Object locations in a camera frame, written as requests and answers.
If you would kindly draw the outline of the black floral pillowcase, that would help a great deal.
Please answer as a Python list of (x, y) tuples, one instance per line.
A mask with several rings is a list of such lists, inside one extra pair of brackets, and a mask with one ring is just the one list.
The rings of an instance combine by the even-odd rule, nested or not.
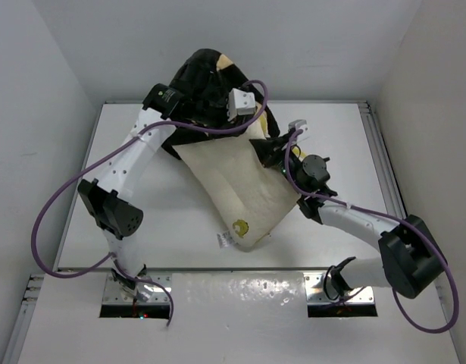
[(180, 117), (184, 96), (190, 92), (212, 95), (213, 92), (221, 91), (228, 101), (232, 88), (245, 89), (255, 94), (255, 101), (258, 107), (261, 107), (264, 101), (263, 95), (252, 85), (245, 86), (244, 83), (247, 81), (247, 76), (225, 54), (214, 49), (199, 49), (184, 62), (167, 86), (159, 83), (154, 87), (150, 106), (172, 121), (194, 124), (207, 129), (231, 129), (244, 124), (250, 117), (238, 117), (222, 125), (203, 125), (186, 120)]

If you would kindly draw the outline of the cream yellow pillow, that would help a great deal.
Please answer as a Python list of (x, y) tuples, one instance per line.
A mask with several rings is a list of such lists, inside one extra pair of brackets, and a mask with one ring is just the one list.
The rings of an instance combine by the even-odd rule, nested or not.
[(218, 210), (233, 241), (249, 251), (295, 207), (300, 195), (272, 168), (264, 168), (251, 139), (264, 140), (263, 114), (245, 133), (175, 146)]

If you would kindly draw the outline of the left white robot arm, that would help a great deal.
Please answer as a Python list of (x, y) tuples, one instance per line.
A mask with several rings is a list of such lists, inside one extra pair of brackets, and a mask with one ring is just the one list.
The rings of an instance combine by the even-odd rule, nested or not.
[(144, 213), (131, 204), (134, 188), (155, 153), (179, 129), (201, 136), (229, 136), (227, 103), (232, 93), (220, 98), (220, 105), (177, 88), (158, 83), (142, 102), (142, 108), (123, 144), (99, 163), (102, 171), (93, 180), (82, 179), (77, 191), (88, 213), (95, 219), (108, 243), (114, 262), (114, 280), (133, 292), (145, 278), (146, 266), (139, 256), (135, 233)]

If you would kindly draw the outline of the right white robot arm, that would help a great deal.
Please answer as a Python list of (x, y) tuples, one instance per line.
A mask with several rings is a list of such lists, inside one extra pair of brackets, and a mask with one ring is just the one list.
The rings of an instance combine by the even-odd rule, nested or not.
[(250, 143), (262, 166), (279, 171), (300, 193), (297, 204), (306, 218), (337, 228), (379, 253), (375, 259), (351, 256), (328, 268), (324, 290), (335, 300), (367, 285), (390, 287), (414, 299), (445, 271), (446, 258), (422, 218), (399, 219), (338, 200), (327, 185), (329, 159), (297, 155), (287, 136)]

